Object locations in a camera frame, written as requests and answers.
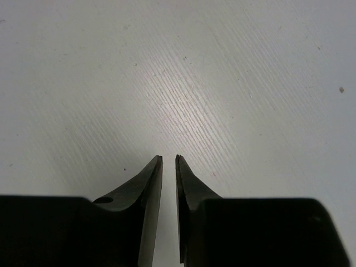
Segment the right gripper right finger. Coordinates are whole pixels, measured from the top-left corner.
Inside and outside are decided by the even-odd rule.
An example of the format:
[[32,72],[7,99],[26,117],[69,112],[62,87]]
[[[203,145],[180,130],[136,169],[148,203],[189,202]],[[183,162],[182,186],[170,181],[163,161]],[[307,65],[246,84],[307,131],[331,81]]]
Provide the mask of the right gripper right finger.
[[223,198],[175,159],[184,266],[350,266],[326,208],[311,198]]

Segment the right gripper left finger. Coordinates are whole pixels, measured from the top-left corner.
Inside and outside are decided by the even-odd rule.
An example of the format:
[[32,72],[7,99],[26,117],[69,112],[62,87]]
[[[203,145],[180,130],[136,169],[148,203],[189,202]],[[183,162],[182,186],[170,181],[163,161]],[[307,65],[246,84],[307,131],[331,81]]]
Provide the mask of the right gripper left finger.
[[161,156],[108,194],[1,196],[2,266],[151,266]]

